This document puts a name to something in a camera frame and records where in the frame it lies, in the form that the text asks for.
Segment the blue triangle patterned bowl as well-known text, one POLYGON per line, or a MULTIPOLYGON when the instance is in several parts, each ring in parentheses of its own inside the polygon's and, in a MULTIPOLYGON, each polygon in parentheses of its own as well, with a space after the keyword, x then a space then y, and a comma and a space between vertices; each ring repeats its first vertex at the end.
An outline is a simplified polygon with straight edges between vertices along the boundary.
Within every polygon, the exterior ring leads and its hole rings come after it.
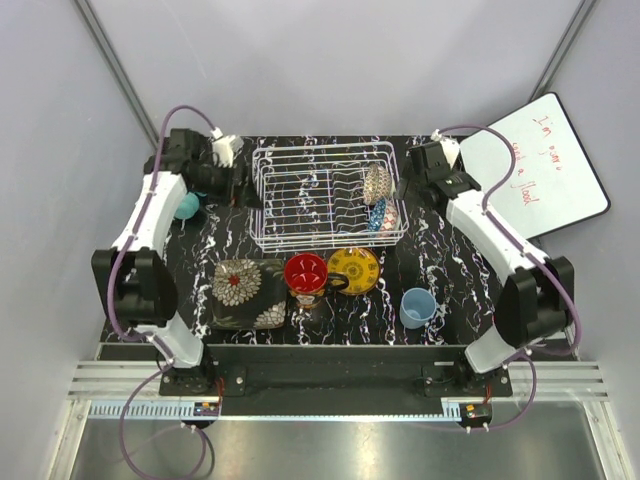
POLYGON ((376 202, 371 211, 367 231, 371 236, 387 238, 398 233, 400 214, 396 202, 382 198, 376 202))

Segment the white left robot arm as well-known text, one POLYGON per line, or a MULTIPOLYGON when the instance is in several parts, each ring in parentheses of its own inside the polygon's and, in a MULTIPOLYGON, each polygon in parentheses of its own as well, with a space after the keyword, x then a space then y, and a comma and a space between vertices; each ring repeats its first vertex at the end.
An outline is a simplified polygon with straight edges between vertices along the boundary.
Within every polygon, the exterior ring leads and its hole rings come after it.
POLYGON ((221 206, 256 208, 261 202, 239 155, 243 140, 215 129, 203 135, 173 129, 143 166, 140 196, 123 232, 97 250, 91 268, 114 332, 128 342, 146 340, 170 374, 196 396, 215 386, 204 342, 178 313, 178 291, 162 252, 171 224, 189 194, 221 206))

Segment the black floral square plate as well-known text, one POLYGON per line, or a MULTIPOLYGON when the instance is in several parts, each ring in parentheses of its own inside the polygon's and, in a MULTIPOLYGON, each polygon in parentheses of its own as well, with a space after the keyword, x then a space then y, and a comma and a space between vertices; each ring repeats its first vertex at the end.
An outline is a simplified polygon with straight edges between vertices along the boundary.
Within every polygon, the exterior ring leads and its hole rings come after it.
POLYGON ((212 280, 212 328, 280 328, 287 311, 284 265, 282 259, 221 261, 212 280))

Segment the red interior mug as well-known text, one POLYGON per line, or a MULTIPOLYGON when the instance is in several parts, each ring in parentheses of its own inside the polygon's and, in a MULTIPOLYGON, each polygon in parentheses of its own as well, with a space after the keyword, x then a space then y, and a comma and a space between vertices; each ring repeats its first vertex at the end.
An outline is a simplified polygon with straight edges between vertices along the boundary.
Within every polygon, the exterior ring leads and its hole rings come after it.
POLYGON ((343 291, 350 284, 346 275, 330 272, 324 259, 312 253, 290 258, 284 267, 284 279, 290 295, 304 309, 314 308, 327 294, 343 291))

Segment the yellow patterned plate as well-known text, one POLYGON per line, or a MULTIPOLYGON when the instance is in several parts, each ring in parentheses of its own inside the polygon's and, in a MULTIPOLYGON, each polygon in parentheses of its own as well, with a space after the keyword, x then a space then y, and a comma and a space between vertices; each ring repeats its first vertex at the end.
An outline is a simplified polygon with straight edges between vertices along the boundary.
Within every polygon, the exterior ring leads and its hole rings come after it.
POLYGON ((328 270, 348 278, 349 285, 341 292, 351 296, 363 295, 373 290, 381 274, 377 256, 370 249, 359 247, 335 251, 328 260, 328 270))

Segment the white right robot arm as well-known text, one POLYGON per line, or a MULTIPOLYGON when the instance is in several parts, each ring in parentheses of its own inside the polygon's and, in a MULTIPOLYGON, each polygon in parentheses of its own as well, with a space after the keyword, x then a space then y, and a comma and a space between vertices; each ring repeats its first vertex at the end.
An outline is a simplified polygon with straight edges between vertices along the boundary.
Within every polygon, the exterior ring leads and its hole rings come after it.
POLYGON ((459 155, 452 139, 411 148, 397 195, 419 195, 474 244, 501 282, 492 326, 452 366, 455 387, 472 397, 523 350, 577 325, 578 313, 571 262, 549 257, 510 227, 480 184, 455 169, 459 155))

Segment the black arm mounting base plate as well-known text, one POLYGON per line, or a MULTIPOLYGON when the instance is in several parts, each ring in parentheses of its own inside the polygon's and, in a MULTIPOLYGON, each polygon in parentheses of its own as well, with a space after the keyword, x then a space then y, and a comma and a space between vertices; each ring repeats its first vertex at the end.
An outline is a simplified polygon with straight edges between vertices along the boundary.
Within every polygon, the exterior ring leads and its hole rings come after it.
POLYGON ((477 395, 491 387, 504 372, 500 368, 485 384, 461 389, 452 378, 453 363, 461 357, 461 346, 241 346, 212 345, 208 352, 216 379, 213 384, 192 383, 167 373, 162 376, 163 396, 202 396, 214 388, 226 387, 234 376, 258 371, 271 388, 299 385, 311 388, 362 387, 380 383, 382 378, 418 380, 456 393, 477 395))

